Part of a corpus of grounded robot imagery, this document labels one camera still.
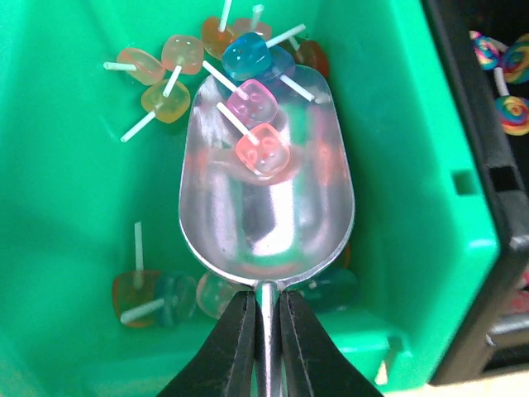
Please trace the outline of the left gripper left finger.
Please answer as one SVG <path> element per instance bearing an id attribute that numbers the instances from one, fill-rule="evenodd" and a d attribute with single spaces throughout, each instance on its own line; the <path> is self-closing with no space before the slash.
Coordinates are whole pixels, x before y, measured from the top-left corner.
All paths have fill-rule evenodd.
<path id="1" fill-rule="evenodd" d="M 255 328 L 255 294 L 236 293 L 197 354 L 157 395 L 249 396 Z"/>

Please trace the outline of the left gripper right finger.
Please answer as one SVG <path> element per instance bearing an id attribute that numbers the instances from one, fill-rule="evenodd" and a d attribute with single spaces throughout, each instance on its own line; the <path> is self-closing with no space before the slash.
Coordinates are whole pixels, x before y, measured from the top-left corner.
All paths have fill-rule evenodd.
<path id="1" fill-rule="evenodd" d="M 381 395 L 340 353 L 300 293 L 280 295 L 279 320 L 288 395 Z"/>

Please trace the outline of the metal scoop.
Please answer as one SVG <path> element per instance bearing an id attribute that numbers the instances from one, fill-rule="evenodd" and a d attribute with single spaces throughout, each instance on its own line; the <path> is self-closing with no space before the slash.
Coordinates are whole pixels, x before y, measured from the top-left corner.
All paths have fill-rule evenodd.
<path id="1" fill-rule="evenodd" d="M 213 77 L 203 80 L 191 105 L 179 193 L 179 223 L 191 252 L 210 271 L 254 292 L 262 396 L 283 393 L 279 295 L 338 257 L 355 218 L 330 87 L 307 66 L 297 66 L 292 77 L 314 99 L 272 85 L 279 103 L 274 126 L 290 157 L 270 177 L 240 161 L 235 146 L 241 134 L 217 109 L 226 90 Z"/>

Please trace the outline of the green bin of mixed candies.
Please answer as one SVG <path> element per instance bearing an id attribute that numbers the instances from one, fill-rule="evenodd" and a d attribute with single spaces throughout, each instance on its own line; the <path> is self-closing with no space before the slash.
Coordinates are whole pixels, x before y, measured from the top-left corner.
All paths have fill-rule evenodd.
<path id="1" fill-rule="evenodd" d="M 1 4 L 1 393 L 153 396 L 212 329 L 123 327 L 114 278 L 145 265 L 200 277 L 179 227 L 188 121 L 152 122 L 145 87 L 104 61 L 127 46 L 159 55 L 198 36 L 219 1 Z M 268 1 L 274 33 L 305 24 L 331 63 L 357 211 L 355 305 L 322 316 L 374 378 L 402 341 L 390 390 L 425 384 L 499 254 L 477 167 L 419 1 Z"/>

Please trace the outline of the black bin of lollipops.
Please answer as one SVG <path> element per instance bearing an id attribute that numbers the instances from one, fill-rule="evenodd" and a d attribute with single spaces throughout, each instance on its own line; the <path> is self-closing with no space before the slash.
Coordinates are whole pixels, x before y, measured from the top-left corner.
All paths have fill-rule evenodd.
<path id="1" fill-rule="evenodd" d="M 528 314 L 514 309 L 528 269 L 528 137 L 503 132 L 493 76 L 481 70 L 469 31 L 505 45 L 528 32 L 526 1 L 425 1 L 425 13 L 462 118 L 499 240 L 493 263 L 431 385 L 528 368 Z"/>

